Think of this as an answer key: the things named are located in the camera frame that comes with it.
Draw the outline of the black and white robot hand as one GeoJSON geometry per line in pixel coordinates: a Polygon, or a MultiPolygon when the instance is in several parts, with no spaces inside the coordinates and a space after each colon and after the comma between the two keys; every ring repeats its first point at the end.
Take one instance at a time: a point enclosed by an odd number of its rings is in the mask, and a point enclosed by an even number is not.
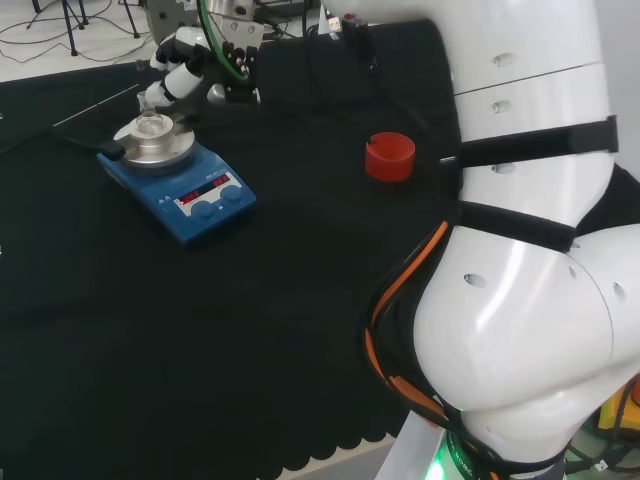
{"type": "Polygon", "coordinates": [[[166,75],[146,88],[144,99],[153,107],[165,108],[207,86],[206,99],[211,104],[257,104],[257,57],[256,46],[210,42],[202,28],[182,26],[152,56],[150,66],[166,75]]]}

